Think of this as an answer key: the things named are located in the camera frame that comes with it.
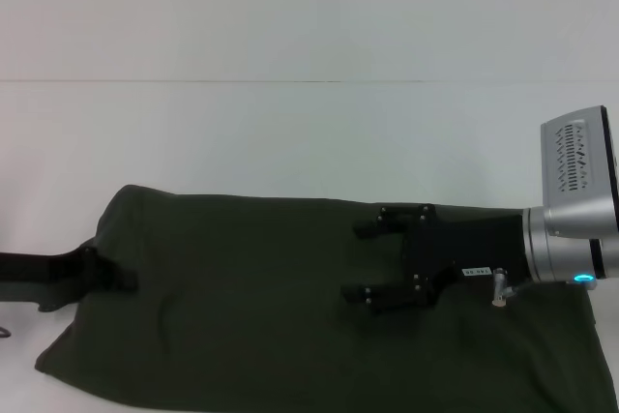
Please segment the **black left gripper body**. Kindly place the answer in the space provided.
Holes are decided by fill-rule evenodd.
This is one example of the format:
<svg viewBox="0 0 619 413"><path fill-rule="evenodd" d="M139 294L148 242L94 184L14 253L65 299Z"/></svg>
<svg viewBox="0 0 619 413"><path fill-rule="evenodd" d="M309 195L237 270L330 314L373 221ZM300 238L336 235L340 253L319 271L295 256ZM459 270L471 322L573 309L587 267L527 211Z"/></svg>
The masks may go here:
<svg viewBox="0 0 619 413"><path fill-rule="evenodd" d="M95 250L54 254L1 253L1 302L37 304L56 311L79 302L92 288Z"/></svg>

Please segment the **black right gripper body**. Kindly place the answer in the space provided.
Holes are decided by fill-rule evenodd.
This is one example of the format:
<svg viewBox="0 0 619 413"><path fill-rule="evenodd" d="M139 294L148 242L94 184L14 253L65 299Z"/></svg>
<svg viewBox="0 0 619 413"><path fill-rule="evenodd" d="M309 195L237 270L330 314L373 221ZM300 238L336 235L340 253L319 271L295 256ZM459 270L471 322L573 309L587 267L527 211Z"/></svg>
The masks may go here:
<svg viewBox="0 0 619 413"><path fill-rule="evenodd" d="M407 302L416 307L433 306L454 283L490 282L497 269L511 285L531 279L521 213L448 221L424 212L410 223L402 239Z"/></svg>

